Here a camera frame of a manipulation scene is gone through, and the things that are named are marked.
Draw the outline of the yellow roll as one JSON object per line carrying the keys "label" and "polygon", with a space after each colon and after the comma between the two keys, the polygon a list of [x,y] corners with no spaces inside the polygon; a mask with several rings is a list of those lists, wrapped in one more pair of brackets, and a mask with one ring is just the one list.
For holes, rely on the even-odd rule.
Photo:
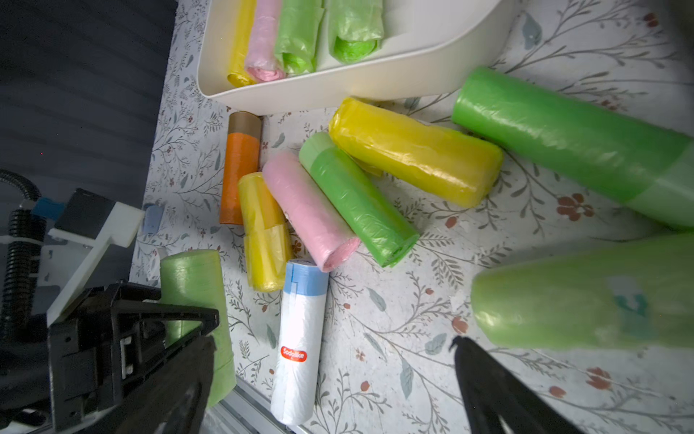
{"label": "yellow roll", "polygon": [[261,172],[244,175],[238,188],[249,285],[258,292],[281,290],[293,258],[285,215]]}
{"label": "yellow roll", "polygon": [[256,4],[256,0],[241,0],[237,8],[231,58],[227,71],[227,80],[236,89],[255,83],[254,79],[246,72],[245,61],[249,50]]}
{"label": "yellow roll", "polygon": [[351,157],[462,208],[479,206],[504,160],[492,143],[353,98],[334,113],[329,135]]}

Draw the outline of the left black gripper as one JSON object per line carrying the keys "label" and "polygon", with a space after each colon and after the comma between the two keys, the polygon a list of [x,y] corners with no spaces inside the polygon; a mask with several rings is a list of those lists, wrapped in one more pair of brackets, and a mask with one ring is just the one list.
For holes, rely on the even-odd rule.
{"label": "left black gripper", "polygon": [[88,289],[64,320],[33,318],[1,347],[1,429],[82,433],[199,336],[216,309],[166,305],[159,289],[116,283]]}

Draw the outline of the pink roll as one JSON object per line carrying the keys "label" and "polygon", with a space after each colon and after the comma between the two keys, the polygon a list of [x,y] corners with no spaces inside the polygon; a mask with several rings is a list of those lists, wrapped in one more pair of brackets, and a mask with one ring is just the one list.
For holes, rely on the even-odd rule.
{"label": "pink roll", "polygon": [[276,153],[263,166],[262,175],[320,271],[337,269],[359,248],[360,239],[303,168],[296,154]]}
{"label": "pink roll", "polygon": [[256,3],[245,70],[258,82],[277,81],[286,77],[274,53],[281,6],[281,0],[258,0]]}

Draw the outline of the light green roll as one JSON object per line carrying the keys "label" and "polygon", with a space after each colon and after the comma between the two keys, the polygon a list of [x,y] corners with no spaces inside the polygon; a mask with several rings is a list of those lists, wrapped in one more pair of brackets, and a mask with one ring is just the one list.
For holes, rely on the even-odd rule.
{"label": "light green roll", "polygon": [[316,48],[324,17],[322,0],[284,0],[274,54],[287,75],[316,71]]}
{"label": "light green roll", "polygon": [[693,346],[693,235],[680,233],[479,273],[477,325],[495,345]]}
{"label": "light green roll", "polygon": [[329,52],[342,64],[357,63],[385,38],[381,0],[333,0],[328,6]]}

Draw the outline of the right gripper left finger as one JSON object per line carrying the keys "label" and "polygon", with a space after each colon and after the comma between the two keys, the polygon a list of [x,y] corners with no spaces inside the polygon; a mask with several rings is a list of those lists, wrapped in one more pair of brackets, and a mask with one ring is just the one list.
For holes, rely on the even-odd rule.
{"label": "right gripper left finger", "polygon": [[199,336],[115,410],[82,433],[198,433],[213,382],[216,346]]}

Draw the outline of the dark green roll upper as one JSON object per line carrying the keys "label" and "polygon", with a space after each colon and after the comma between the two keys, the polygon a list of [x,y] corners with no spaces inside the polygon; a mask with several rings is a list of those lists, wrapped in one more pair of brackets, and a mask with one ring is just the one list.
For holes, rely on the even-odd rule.
{"label": "dark green roll upper", "polygon": [[693,226],[693,139],[487,68],[453,108],[458,125],[652,220]]}

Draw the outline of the dark green roll centre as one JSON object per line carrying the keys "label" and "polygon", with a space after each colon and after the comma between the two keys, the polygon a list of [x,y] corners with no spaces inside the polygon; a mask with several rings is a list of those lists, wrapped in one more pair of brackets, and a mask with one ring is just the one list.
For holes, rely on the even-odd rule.
{"label": "dark green roll centre", "polygon": [[381,267],[407,256],[419,232],[328,134],[309,137],[299,161]]}

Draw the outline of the floral table mat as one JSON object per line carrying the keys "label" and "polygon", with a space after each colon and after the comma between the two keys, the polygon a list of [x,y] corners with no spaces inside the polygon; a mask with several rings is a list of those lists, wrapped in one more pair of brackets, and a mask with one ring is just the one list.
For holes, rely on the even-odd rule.
{"label": "floral table mat", "polygon": [[[164,207],[137,239],[132,280],[157,284],[157,255],[220,253],[240,383],[270,396],[280,299],[247,282],[243,232],[219,222],[230,109],[199,92],[196,60],[209,5],[181,1],[144,200]],[[520,1],[495,67],[605,109],[691,134],[693,75],[663,30],[656,1]],[[419,228],[383,269],[365,249],[331,277],[314,433],[462,433],[468,425],[449,345],[473,338],[587,433],[690,433],[693,354],[509,349],[489,343],[469,305],[490,266],[623,244],[663,227],[509,155],[491,196],[464,210],[384,176],[377,185]]]}

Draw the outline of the white blue labelled roll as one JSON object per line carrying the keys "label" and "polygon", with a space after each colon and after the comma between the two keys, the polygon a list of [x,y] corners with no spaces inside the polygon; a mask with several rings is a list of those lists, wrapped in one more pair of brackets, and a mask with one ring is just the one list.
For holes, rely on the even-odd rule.
{"label": "white blue labelled roll", "polygon": [[311,260],[287,262],[270,410],[288,426],[313,415],[328,285],[329,275]]}

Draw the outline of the white plastic storage box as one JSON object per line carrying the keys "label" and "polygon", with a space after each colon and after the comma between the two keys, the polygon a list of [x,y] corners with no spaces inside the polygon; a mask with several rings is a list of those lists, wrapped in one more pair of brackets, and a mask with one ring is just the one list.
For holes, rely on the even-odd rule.
{"label": "white plastic storage box", "polygon": [[336,107],[347,97],[394,101],[453,92],[502,52],[518,11],[514,1],[387,1],[381,48],[353,64],[330,56],[325,17],[316,72],[236,89],[227,74],[239,6],[209,4],[197,81],[204,97],[256,115]]}

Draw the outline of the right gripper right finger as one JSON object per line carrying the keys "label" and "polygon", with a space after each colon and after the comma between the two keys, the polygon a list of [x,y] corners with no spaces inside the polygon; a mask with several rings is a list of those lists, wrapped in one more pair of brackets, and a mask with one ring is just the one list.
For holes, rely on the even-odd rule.
{"label": "right gripper right finger", "polygon": [[472,433],[580,432],[474,340],[457,336],[450,349]]}

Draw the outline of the orange trash bag roll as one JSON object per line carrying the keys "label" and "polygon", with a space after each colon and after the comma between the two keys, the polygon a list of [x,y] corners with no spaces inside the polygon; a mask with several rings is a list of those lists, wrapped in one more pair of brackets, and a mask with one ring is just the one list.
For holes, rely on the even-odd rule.
{"label": "orange trash bag roll", "polygon": [[220,223],[242,225],[238,182],[245,175],[258,171],[262,120],[247,111],[229,116],[222,195],[220,196]]}

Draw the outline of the dark green roll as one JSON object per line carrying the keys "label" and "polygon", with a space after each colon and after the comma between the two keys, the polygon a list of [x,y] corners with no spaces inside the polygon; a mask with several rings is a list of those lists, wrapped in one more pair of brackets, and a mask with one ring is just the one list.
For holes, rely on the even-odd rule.
{"label": "dark green roll", "polygon": [[407,256],[419,232],[328,134],[309,137],[299,161],[381,267]]}
{"label": "dark green roll", "polygon": [[693,226],[693,139],[487,68],[453,108],[458,125],[652,220]]}

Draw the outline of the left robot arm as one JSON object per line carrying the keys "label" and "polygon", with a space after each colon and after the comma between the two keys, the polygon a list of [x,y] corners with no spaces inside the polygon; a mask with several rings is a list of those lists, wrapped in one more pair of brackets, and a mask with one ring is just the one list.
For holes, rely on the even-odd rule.
{"label": "left robot arm", "polygon": [[56,203],[8,170],[1,180],[22,195],[1,238],[2,432],[199,432],[219,311],[126,280],[89,284],[144,213],[82,189]]}

